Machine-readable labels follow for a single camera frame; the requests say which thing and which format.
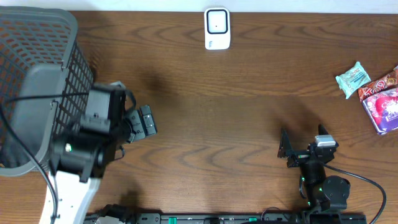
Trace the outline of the orange red snack bar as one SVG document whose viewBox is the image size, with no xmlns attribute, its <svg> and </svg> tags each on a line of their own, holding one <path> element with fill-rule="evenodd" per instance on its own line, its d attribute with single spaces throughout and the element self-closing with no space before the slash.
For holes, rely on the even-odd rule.
<svg viewBox="0 0 398 224">
<path fill-rule="evenodd" d="M 370 82 L 358 89 L 359 100 L 362 102 L 366 98 L 375 95 L 376 93 L 387 90 L 397 85 L 397 70 L 391 71 L 382 78 Z"/>
</svg>

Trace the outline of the teal wet wipes packet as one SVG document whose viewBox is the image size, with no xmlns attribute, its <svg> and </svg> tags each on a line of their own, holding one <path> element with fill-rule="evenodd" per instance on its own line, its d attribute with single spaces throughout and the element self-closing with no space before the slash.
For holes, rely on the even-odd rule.
<svg viewBox="0 0 398 224">
<path fill-rule="evenodd" d="M 349 99 L 356 90 L 371 81 L 360 62 L 356 62 L 347 72 L 336 76 L 335 80 L 346 99 Z"/>
</svg>

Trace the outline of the purple red snack packet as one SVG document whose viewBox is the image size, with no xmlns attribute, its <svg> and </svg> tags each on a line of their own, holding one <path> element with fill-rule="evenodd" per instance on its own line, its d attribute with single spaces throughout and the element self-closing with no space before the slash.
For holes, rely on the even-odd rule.
<svg viewBox="0 0 398 224">
<path fill-rule="evenodd" d="M 378 134 L 397 129 L 397 88 L 369 96 L 362 105 Z"/>
</svg>

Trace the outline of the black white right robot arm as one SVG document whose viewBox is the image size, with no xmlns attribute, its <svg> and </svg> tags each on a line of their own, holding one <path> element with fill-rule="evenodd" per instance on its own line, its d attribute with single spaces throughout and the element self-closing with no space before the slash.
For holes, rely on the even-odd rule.
<svg viewBox="0 0 398 224">
<path fill-rule="evenodd" d="M 300 169 L 299 191 L 308 200 L 310 208 L 319 212 L 347 209 L 350 182 L 337 175 L 327 176 L 325 172 L 325 166 L 335 158 L 338 147 L 338 142 L 321 124 L 314 142 L 302 150 L 294 149 L 287 131 L 281 130 L 277 157 L 286 159 L 288 168 Z"/>
</svg>

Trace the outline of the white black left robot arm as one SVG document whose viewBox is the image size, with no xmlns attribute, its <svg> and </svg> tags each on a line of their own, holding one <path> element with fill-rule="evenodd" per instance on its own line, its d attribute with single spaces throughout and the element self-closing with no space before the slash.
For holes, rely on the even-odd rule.
<svg viewBox="0 0 398 224">
<path fill-rule="evenodd" d="M 84 112 L 50 143 L 41 223 L 83 223 L 103 179 L 125 144 L 157 134 L 150 106 L 136 108 L 121 82 L 91 87 Z"/>
</svg>

